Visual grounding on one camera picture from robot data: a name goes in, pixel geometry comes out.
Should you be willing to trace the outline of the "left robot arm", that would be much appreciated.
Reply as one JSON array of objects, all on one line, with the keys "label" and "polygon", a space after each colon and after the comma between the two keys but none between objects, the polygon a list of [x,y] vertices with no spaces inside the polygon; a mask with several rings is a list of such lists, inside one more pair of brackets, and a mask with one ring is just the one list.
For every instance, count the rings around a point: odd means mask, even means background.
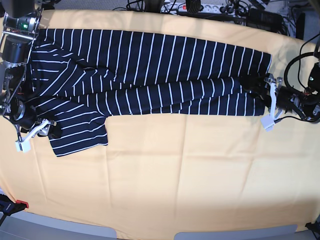
[{"label": "left robot arm", "polygon": [[[271,73],[265,75],[254,74],[248,77],[241,77],[239,82],[243,89],[249,93],[254,100],[261,100],[268,108],[269,114],[261,118],[261,123],[265,130],[271,130],[275,124],[286,119],[281,117],[282,113],[296,114],[289,118],[318,124],[320,122],[320,62],[317,61],[310,71],[307,85],[303,85],[300,80],[302,68],[301,60],[307,57],[320,59],[320,42],[317,41],[314,51],[302,52],[293,58],[286,66],[283,77],[275,78]],[[298,62],[297,81],[303,90],[294,88],[289,83],[288,73],[293,64]]]}]

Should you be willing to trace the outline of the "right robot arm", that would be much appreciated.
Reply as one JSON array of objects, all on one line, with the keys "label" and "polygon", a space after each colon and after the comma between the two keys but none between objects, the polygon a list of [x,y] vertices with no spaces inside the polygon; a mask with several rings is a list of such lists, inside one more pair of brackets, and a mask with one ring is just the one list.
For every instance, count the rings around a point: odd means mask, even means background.
[{"label": "right robot arm", "polygon": [[44,10],[54,9],[56,0],[2,0],[0,16],[3,30],[0,36],[0,115],[9,121],[17,132],[30,137],[61,137],[61,129],[53,120],[41,118],[36,109],[27,104],[32,93],[22,92],[27,79],[27,68],[33,45],[39,35]]}]

